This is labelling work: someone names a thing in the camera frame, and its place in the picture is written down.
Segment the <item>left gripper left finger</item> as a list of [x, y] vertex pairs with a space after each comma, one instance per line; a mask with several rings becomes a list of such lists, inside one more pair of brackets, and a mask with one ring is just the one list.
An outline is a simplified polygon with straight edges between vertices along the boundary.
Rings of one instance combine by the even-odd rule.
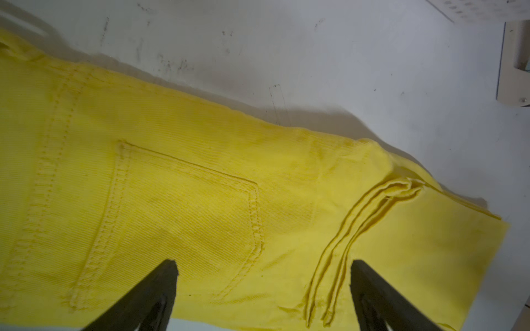
[[178, 276], [177, 264], [163, 261], [84, 330], [166, 330]]

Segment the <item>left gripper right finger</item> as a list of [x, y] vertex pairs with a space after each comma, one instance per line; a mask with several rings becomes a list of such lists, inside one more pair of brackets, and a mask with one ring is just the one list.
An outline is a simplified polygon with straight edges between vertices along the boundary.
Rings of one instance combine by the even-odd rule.
[[350, 291], [361, 331], [440, 329], [363, 260], [351, 265]]

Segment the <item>yellow trousers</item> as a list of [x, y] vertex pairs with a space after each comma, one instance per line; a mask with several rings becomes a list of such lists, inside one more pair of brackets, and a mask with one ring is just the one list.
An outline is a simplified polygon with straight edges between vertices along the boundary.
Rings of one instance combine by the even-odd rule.
[[267, 123], [1, 32], [1, 322], [82, 327], [166, 259], [173, 318], [357, 330], [367, 262], [459, 330], [508, 225], [369, 139]]

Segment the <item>white plastic basket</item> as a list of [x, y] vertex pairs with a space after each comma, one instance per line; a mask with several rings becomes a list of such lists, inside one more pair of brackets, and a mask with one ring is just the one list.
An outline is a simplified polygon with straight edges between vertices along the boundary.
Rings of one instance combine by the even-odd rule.
[[529, 0], [427, 0], [455, 24], [529, 20]]

